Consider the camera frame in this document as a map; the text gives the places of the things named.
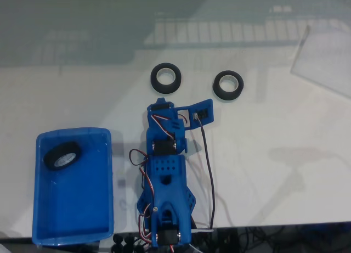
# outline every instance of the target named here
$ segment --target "white surface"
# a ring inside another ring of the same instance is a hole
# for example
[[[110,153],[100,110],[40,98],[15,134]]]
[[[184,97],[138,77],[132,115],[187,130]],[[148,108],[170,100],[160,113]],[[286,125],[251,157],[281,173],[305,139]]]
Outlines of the white surface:
[[[290,73],[308,24],[350,14],[350,0],[0,0],[0,232],[31,236],[36,137],[83,126],[111,131],[115,232],[137,230],[127,154],[145,147],[163,62],[183,75],[167,100],[213,99],[215,227],[351,221],[351,101]],[[231,103],[212,92],[223,70],[245,82]],[[210,181],[200,130],[186,136],[202,227]]]
[[[350,31],[328,24],[315,24],[308,29],[291,71],[351,97]]]

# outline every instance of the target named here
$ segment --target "blue plastic tray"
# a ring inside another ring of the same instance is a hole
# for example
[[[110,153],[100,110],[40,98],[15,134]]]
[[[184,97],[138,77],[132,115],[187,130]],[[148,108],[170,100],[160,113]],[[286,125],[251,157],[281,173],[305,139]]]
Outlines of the blue plastic tray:
[[[75,141],[82,156],[51,171],[43,157]],[[36,147],[32,240],[37,245],[89,243],[114,232],[111,134],[104,128],[72,128],[40,134]]]

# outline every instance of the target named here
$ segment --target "red and white wire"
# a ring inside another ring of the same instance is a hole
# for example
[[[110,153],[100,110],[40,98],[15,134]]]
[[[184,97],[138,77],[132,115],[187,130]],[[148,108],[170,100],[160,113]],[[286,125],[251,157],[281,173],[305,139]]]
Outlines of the red and white wire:
[[[164,116],[161,116],[161,115],[158,115],[158,114],[152,114],[151,118],[156,122],[156,124],[160,127],[160,129],[162,129],[162,131],[166,135],[168,135],[168,136],[170,136],[170,138],[174,139],[173,135],[170,134],[168,131],[166,131],[166,129],[162,126],[162,124],[157,120],[157,119],[169,120],[170,119],[169,117],[164,117]]]
[[[143,215],[141,215],[141,214],[139,215],[139,235],[140,235],[140,237],[141,237],[141,239],[142,239],[143,241],[145,241],[145,242],[151,244],[152,241],[149,240],[149,239],[147,239],[147,237],[145,237],[145,235],[144,235],[144,232],[141,231],[141,226],[142,226],[141,218],[142,218],[142,216],[143,216]]]

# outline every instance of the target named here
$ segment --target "black rubber tire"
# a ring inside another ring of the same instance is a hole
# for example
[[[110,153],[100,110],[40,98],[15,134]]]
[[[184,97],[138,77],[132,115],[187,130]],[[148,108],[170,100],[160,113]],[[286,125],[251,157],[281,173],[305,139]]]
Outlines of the black rubber tire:
[[[222,79],[223,76],[233,76],[237,80],[237,83],[238,83],[237,89],[232,91],[232,92],[224,91],[219,85],[220,80]],[[225,71],[220,72],[215,77],[214,82],[213,82],[213,91],[214,91],[214,93],[220,99],[223,99],[223,100],[234,100],[234,99],[236,99],[238,96],[240,96],[243,88],[244,88],[244,81],[242,80],[242,77],[237,72],[230,71],[230,70],[225,70]]]
[[[173,72],[175,73],[175,79],[169,85],[161,84],[157,80],[157,73],[163,68],[172,69]],[[162,94],[171,94],[171,93],[177,91],[177,89],[180,87],[180,83],[182,82],[182,74],[180,73],[179,68],[177,68],[175,65],[173,65],[171,63],[162,63],[162,64],[159,64],[159,65],[156,65],[154,67],[154,69],[152,70],[150,77],[151,77],[151,85],[152,85],[152,87],[157,92],[162,93]]]
[[[70,160],[68,163],[62,166],[55,165],[56,161],[58,161],[61,157],[71,153],[75,154],[72,160]],[[48,151],[44,156],[43,161],[50,170],[57,171],[67,168],[68,166],[76,162],[81,155],[82,149],[78,146],[76,142],[65,142],[56,147],[53,147],[50,151]]]

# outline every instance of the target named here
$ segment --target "wire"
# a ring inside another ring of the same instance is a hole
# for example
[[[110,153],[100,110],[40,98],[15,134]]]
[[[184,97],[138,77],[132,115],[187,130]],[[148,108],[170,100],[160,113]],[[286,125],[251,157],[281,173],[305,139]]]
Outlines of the wire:
[[[145,238],[143,232],[141,232],[141,221],[140,221],[141,217],[142,217],[142,215],[140,214],[140,215],[139,215],[139,235],[140,235],[141,239],[142,239],[144,242],[147,242],[147,243],[151,244],[152,241],[149,240],[149,239],[147,239],[147,238]]]
[[[135,242],[138,242],[140,239],[141,239],[141,238],[137,238],[136,240],[134,240],[134,243],[135,243]]]
[[[182,114],[178,114],[178,116],[181,116],[181,117],[183,117],[183,119],[185,119],[185,124],[187,124],[187,123],[188,123],[188,120],[186,119],[186,117],[185,117],[184,115],[182,115]]]
[[[156,114],[152,114],[151,115],[151,118],[156,122],[156,124],[163,130],[163,132],[170,136],[172,139],[174,139],[173,135],[170,134],[168,131],[166,131],[166,129],[162,126],[162,124],[157,120],[157,119],[162,119],[162,120],[169,120],[170,118],[169,117],[164,117],[164,116],[161,116],[161,115],[156,115]]]
[[[133,151],[137,151],[138,153],[141,153],[141,154],[144,156],[144,161],[142,161],[142,162],[139,163],[139,164],[133,163],[133,161],[132,161],[132,152],[133,152]],[[131,150],[129,151],[129,160],[131,161],[132,165],[134,165],[134,166],[139,166],[139,165],[140,165],[140,166],[144,166],[144,165],[146,164],[146,162],[148,161],[148,158],[149,158],[148,154],[144,153],[142,150],[131,149]]]
[[[246,245],[242,253],[245,253],[248,249],[248,228],[245,227],[245,234],[246,234]]]
[[[151,189],[151,192],[152,192],[152,197],[155,197],[154,187],[152,186],[152,183],[151,183],[151,180],[150,180],[149,176],[144,172],[144,170],[141,167],[139,167],[139,171],[146,178],[146,180],[148,180],[148,183],[149,183],[149,186],[150,186],[150,189]]]
[[[194,250],[196,250],[199,253],[203,253],[201,250],[197,249],[196,247],[194,247],[193,245],[189,244],[189,246],[191,246]]]
[[[210,229],[213,228],[213,220],[214,220],[214,211],[216,209],[216,202],[214,200],[214,184],[213,184],[213,177],[212,177],[212,171],[211,171],[211,166],[210,166],[210,160],[208,158],[208,150],[207,150],[207,142],[206,142],[206,135],[205,131],[203,130],[202,123],[199,119],[199,116],[197,113],[195,113],[194,118],[197,119],[200,123],[201,126],[201,133],[203,137],[203,144],[205,146],[205,154],[206,154],[206,161],[207,161],[207,167],[208,167],[208,173],[210,174],[210,180],[211,180],[211,189],[212,189],[212,216],[211,216],[211,222],[210,222]]]
[[[197,228],[194,228],[191,230],[192,233],[211,233],[213,231],[214,231],[213,229],[197,229]]]

